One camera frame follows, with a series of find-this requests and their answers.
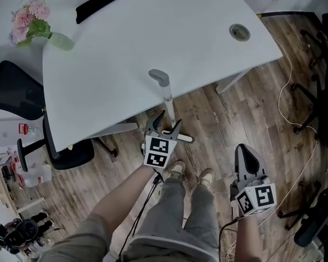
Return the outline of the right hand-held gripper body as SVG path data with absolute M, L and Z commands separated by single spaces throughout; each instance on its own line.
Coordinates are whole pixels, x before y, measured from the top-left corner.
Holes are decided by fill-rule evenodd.
M 237 202 L 243 217 L 257 215 L 276 206 L 276 186 L 266 173 L 246 174 L 230 185 L 230 200 Z

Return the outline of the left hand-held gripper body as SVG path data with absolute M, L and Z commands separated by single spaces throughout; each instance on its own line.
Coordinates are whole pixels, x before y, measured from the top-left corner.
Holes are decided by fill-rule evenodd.
M 157 129 L 146 125 L 143 164 L 156 169 L 165 169 L 173 153 L 177 140 L 170 139 L 170 133 L 159 135 Z

